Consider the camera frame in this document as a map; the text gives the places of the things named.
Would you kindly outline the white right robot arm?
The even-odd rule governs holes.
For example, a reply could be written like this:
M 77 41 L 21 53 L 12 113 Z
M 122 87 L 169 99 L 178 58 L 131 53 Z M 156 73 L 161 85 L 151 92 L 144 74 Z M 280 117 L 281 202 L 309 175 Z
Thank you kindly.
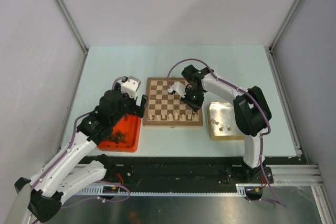
M 198 70 L 189 65 L 182 71 L 182 76 L 188 85 L 185 94 L 181 95 L 181 101 L 194 112 L 202 107 L 206 92 L 219 96 L 233 106 L 236 125 L 245 136 L 243 161 L 246 167 L 242 169 L 243 179 L 254 183 L 261 177 L 261 172 L 266 176 L 263 136 L 271 132 L 269 121 L 272 115 L 261 88 L 242 89 L 215 76 L 208 67 Z

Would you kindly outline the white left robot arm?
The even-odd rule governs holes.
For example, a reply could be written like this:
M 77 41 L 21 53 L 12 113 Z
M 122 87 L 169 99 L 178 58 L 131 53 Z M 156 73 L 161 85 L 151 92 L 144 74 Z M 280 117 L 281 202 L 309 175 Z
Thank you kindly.
M 95 149 L 126 116 L 144 116 L 148 96 L 143 95 L 137 105 L 134 90 L 124 88 L 108 90 L 100 98 L 93 111 L 75 119 L 71 140 L 37 174 L 31 178 L 20 177 L 14 184 L 17 193 L 28 186 L 27 209 L 44 223 L 49 221 L 76 192 L 99 180 L 110 182 L 116 169 L 109 165 L 105 155 L 98 156 L 86 168 L 70 174 L 70 171 L 89 152 Z

